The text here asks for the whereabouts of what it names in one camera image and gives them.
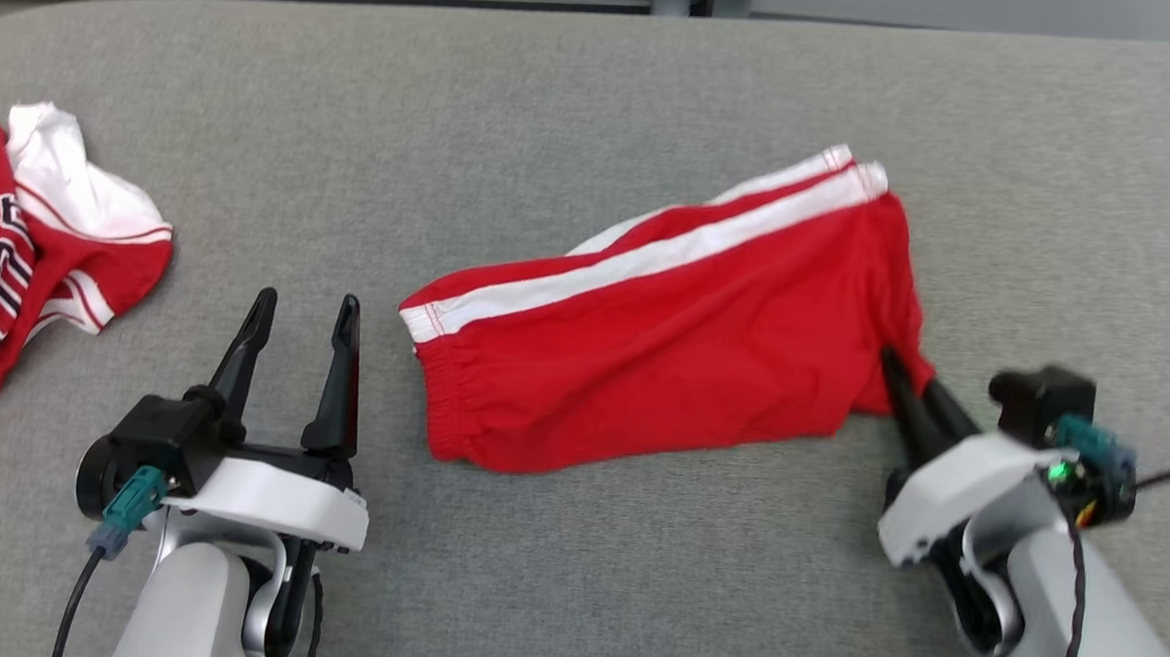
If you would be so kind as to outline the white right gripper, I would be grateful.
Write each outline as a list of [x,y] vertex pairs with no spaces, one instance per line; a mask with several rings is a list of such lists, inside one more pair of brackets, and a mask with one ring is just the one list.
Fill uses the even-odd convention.
[[921,466],[878,519],[889,563],[904,568],[924,561],[932,542],[1023,480],[1049,466],[1078,462],[1073,448],[1041,450],[1004,433],[979,434],[980,427],[938,376],[917,390],[908,365],[892,347],[881,350],[881,364],[908,465]]

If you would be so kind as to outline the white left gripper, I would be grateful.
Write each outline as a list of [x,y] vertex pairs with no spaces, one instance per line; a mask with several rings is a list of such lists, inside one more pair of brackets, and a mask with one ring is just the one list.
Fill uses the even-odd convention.
[[[227,419],[239,422],[243,416],[276,304],[275,288],[259,291],[213,373],[209,387],[223,400]],[[307,452],[277,447],[227,452],[198,487],[177,487],[163,499],[159,534],[166,547],[194,540],[271,546],[292,538],[333,549],[363,548],[369,505],[357,495],[346,461],[355,458],[358,447],[360,313],[359,299],[344,296],[318,412],[301,437]]]

